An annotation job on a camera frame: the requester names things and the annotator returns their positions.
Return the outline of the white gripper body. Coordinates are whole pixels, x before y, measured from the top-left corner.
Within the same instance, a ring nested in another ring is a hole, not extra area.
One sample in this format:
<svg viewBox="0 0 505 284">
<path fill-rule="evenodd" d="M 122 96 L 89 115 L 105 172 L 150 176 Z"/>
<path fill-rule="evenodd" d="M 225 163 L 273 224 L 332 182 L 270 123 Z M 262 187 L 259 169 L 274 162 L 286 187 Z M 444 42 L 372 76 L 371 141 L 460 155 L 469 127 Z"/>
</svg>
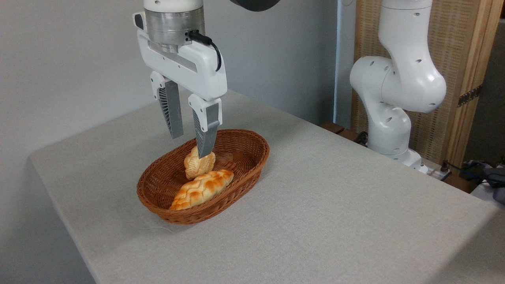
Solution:
<svg viewBox="0 0 505 284">
<path fill-rule="evenodd" d="M 144 11 L 135 13 L 133 21 L 146 66 L 206 101 L 225 95 L 228 90 L 225 65 L 222 62 L 220 70 L 216 71 L 218 59 L 213 47 L 193 40 L 178 46 L 178 52 L 172 53 L 168 46 L 149 38 Z"/>
</svg>

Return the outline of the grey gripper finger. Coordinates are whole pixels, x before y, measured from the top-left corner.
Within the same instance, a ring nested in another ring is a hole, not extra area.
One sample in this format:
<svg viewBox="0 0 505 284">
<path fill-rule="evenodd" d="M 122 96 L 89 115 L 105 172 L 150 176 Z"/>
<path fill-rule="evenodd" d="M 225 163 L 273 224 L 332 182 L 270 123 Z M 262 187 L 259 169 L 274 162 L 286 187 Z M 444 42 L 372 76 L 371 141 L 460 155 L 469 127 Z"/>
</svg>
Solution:
<svg viewBox="0 0 505 284">
<path fill-rule="evenodd" d="M 213 151 L 217 129 L 223 123 L 222 101 L 218 98 L 207 102 L 192 94 L 188 98 L 188 103 L 193 110 L 197 151 L 201 159 Z"/>
<path fill-rule="evenodd" d="M 172 139 L 182 136 L 183 122 L 178 84 L 156 71 L 150 74 L 150 81 L 154 98 L 159 101 Z"/>
</svg>

